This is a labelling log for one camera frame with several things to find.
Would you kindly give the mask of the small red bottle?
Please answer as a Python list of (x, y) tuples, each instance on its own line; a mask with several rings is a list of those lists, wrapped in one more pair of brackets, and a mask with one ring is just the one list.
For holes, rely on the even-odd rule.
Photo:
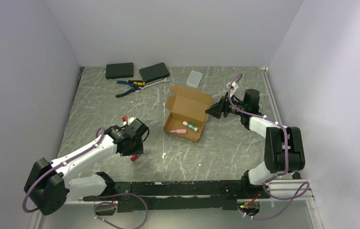
[(130, 158), (130, 160), (131, 160), (132, 162), (134, 162), (134, 161), (136, 161), (138, 158), (139, 158), (139, 155), (133, 155), (133, 156)]

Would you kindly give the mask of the brown cardboard paper box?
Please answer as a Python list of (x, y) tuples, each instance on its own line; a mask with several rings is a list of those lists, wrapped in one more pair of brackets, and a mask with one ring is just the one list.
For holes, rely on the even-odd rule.
[[(171, 95), (167, 98), (165, 108), (170, 113), (163, 131), (194, 143), (199, 142), (204, 124), (209, 118), (205, 110), (213, 104), (212, 95), (180, 85), (171, 87), (169, 92)], [(198, 131), (187, 128), (183, 125), (183, 121), (196, 126)], [(186, 129), (187, 133), (185, 135), (170, 133), (173, 129)]]

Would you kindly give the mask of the green white glue stick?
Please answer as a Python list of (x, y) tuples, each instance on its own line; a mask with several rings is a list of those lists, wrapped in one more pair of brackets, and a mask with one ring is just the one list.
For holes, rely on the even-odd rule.
[(186, 126), (187, 128), (197, 132), (198, 128), (190, 123), (188, 123), (187, 121), (183, 121), (183, 125)]

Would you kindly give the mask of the pink plastic tube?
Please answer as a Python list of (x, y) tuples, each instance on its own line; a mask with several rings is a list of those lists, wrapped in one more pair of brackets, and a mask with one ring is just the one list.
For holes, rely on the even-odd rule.
[(173, 130), (170, 130), (170, 133), (185, 135), (187, 133), (187, 130), (186, 129), (173, 129)]

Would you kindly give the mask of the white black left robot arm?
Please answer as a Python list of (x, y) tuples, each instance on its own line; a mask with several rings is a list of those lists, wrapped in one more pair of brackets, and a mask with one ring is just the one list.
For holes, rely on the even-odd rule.
[(65, 202), (94, 196), (109, 200), (116, 194), (116, 182), (105, 172), (79, 177), (87, 167), (115, 154), (138, 157), (150, 135), (149, 127), (136, 117), (125, 118), (122, 126), (100, 127), (96, 138), (65, 156), (37, 160), (24, 186), (22, 210), (50, 215)]

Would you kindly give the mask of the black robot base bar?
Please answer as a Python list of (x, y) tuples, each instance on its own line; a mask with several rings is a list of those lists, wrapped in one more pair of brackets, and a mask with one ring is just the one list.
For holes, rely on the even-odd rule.
[(90, 194), (84, 202), (116, 201), (119, 213), (143, 210), (220, 208), (236, 210), (252, 199), (268, 198), (262, 186), (241, 180), (116, 182), (114, 189)]

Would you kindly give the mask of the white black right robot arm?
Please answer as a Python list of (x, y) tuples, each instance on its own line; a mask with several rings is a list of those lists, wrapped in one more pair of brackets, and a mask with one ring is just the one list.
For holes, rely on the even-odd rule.
[(300, 129), (279, 126), (265, 118), (259, 111), (259, 100), (260, 92), (255, 89), (247, 89), (243, 100), (226, 93), (205, 111), (217, 119), (238, 115), (244, 128), (265, 139), (263, 162), (247, 171), (248, 180), (240, 185), (241, 194), (246, 198), (252, 198), (259, 191), (258, 185), (275, 175), (300, 171), (306, 163)]

